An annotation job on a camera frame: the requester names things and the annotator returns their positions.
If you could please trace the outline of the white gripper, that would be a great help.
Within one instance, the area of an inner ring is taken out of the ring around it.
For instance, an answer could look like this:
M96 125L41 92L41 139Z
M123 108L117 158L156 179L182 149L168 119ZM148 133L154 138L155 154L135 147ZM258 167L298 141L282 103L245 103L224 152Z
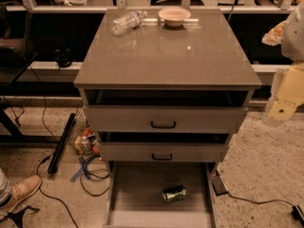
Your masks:
M286 20L269 30L261 39L268 46L281 45ZM271 97L265 106L263 122L277 127L287 122L304 104L304 63L293 64L287 69L278 69L274 75Z

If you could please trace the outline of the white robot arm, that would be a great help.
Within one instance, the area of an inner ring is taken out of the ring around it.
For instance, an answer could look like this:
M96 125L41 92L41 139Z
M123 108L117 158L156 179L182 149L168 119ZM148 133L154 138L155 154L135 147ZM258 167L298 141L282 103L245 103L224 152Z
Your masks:
M269 126L279 126L304 104L304 1L295 7L286 20L266 33L262 43L281 45L282 55L293 61L288 69L276 71L271 97L265 106L264 122Z

